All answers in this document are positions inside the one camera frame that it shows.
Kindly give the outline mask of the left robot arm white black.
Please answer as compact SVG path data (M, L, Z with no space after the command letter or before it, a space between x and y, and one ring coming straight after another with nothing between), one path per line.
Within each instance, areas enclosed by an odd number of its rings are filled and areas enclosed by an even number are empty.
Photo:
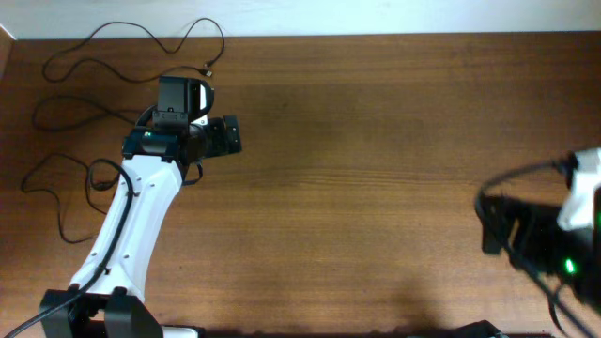
M241 151L232 115L210 117L214 90L194 78L162 76L156 106L136 121L116 165L117 188L100 233L66 290L39 306L47 337L201 337L162 325L144 305L146 275L162 222L190 168Z

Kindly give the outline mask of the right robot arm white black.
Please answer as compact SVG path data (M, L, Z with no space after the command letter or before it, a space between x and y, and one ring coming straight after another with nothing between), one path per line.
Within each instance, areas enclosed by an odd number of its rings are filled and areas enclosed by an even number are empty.
M479 194L476 214L483 227L482 251L506 251L511 266L537 281L557 277L576 299L600 311L600 262L591 229L563 230L559 206L527 202L502 195Z

